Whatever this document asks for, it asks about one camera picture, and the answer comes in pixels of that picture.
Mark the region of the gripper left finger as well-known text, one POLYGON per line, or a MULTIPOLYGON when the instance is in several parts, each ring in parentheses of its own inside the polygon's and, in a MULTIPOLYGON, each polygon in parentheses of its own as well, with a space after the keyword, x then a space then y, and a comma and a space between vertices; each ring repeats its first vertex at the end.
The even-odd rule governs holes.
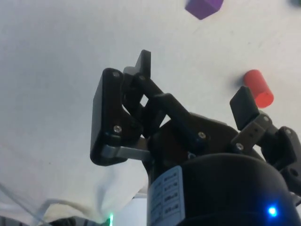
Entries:
POLYGON ((206 134, 192 115, 151 79, 151 53, 142 50, 129 72, 103 70, 93 99, 90 159, 99 166, 111 166, 128 159, 155 159, 150 139, 160 130, 165 117, 171 132, 191 153, 206 146, 206 134))

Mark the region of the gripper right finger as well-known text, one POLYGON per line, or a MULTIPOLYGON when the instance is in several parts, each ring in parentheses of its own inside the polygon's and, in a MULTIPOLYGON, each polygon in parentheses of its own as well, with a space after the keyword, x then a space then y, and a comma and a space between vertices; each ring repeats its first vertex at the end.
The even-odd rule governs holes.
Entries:
POLYGON ((242 86, 230 101, 239 133, 231 141, 240 174, 280 174, 287 186, 301 185, 301 142, 286 126, 277 128, 261 112, 248 87, 242 86))

